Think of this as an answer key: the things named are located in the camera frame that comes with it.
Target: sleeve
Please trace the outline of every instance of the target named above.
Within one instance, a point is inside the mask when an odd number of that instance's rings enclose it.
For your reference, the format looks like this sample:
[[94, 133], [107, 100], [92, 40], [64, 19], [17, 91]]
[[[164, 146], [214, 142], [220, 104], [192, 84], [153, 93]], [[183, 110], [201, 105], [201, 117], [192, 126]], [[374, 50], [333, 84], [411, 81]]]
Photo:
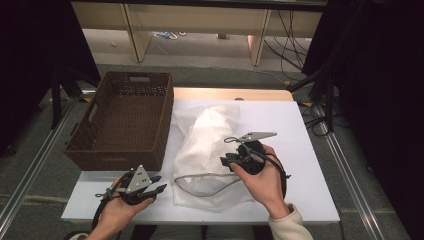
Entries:
[[273, 219], [270, 216], [268, 219], [274, 239], [313, 239], [309, 231], [303, 226], [303, 219], [297, 208], [293, 204], [289, 204], [288, 207], [291, 212], [290, 215], [280, 219]]

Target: gray carpet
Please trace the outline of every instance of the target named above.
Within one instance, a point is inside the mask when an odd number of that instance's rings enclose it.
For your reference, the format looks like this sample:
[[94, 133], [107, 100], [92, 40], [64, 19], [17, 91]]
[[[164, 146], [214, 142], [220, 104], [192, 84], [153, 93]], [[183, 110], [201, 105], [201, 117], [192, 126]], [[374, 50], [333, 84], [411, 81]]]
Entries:
[[[101, 75], [106, 71], [163, 71], [171, 72], [175, 86], [186, 87], [226, 87], [284, 89], [285, 86], [273, 75], [248, 70], [229, 70], [223, 68], [183, 68], [183, 67], [137, 67], [99, 65]], [[282, 78], [281, 73], [273, 72]], [[302, 78], [301, 74], [291, 74]], [[295, 99], [307, 100], [307, 88], [295, 93]], [[22, 178], [29, 162], [33, 159], [47, 136], [51, 122], [51, 107], [47, 96], [42, 105], [44, 110], [34, 114], [28, 126], [16, 141], [17, 153], [2, 156], [0, 159], [0, 188], [2, 203], [7, 200], [17, 183]], [[87, 103], [80, 102], [73, 109], [70, 119], [62, 135], [56, 142], [40, 175], [33, 184], [28, 199], [20, 208], [4, 239], [62, 239], [66, 234], [76, 230], [89, 230], [87, 224], [73, 224], [60, 219], [67, 198], [71, 195], [75, 182], [80, 174], [78, 167], [68, 159], [63, 150], [69, 140], [74, 125], [79, 122], [85, 112]], [[305, 111], [304, 120], [311, 119]], [[343, 119], [337, 120], [343, 125]], [[355, 207], [350, 193], [344, 183], [340, 170], [327, 145], [325, 137], [315, 136], [309, 129], [310, 138], [317, 154], [324, 177], [327, 181], [334, 202], [340, 211], [341, 224], [307, 225], [315, 239], [368, 239], [368, 233]], [[348, 128], [335, 125], [336, 136], [357, 177], [360, 186], [376, 213], [379, 223], [387, 239], [408, 239], [408, 236], [393, 211], [390, 202], [381, 190], [375, 176], [366, 170], [367, 164], [361, 149]], [[130, 239], [132, 226], [129, 226], [121, 239]]]

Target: brown wicker basket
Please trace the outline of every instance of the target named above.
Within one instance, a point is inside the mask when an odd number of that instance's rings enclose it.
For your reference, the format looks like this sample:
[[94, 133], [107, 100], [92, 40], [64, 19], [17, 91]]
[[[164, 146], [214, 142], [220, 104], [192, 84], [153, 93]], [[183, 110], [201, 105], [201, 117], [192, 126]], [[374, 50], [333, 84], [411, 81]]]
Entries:
[[85, 171], [159, 171], [173, 103], [169, 73], [108, 72], [64, 152]]

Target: person's arm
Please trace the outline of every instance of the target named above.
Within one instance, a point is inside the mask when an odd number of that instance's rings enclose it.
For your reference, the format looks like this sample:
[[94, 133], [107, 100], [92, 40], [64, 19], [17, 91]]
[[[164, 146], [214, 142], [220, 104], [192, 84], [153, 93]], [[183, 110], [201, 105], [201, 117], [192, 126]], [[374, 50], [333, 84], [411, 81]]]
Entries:
[[[266, 153], [275, 155], [273, 148], [263, 146]], [[280, 164], [273, 156], [269, 155], [269, 158]], [[268, 222], [274, 239], [312, 239], [303, 226], [299, 211], [294, 205], [287, 205], [284, 201], [280, 173], [274, 165], [267, 161], [264, 169], [256, 175], [250, 175], [235, 163], [231, 164], [231, 168], [246, 185], [252, 197], [268, 210]]]
[[[113, 196], [119, 196], [119, 193], [114, 192]], [[86, 240], [106, 240], [111, 238], [114, 234], [124, 229], [137, 213], [147, 208], [152, 202], [153, 199], [149, 198], [137, 205], [128, 205], [122, 198], [114, 198], [106, 204], [100, 215], [99, 223]]]

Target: white tabletop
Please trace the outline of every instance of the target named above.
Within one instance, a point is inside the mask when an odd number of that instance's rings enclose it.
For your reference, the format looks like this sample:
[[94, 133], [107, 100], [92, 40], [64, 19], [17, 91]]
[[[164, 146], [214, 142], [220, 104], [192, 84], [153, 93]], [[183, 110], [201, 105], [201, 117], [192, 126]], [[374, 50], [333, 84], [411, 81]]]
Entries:
[[[303, 124], [296, 102], [282, 101], [227, 101], [227, 100], [178, 100], [174, 110], [216, 104], [239, 104], [241, 109], [237, 136], [252, 132], [277, 132], [277, 136], [260, 140], [272, 146], [287, 174], [286, 202], [294, 203], [305, 223], [339, 222], [340, 218], [331, 198], [314, 149]], [[266, 224], [268, 213], [257, 202], [250, 201], [226, 209], [194, 209], [173, 204], [173, 166], [183, 142], [183, 135], [171, 121], [168, 144], [162, 170], [152, 175], [161, 175], [159, 184], [167, 183], [165, 191], [147, 209], [136, 215], [136, 224]], [[62, 219], [87, 222], [93, 219], [100, 199], [115, 177], [122, 171], [83, 171], [69, 199]]]

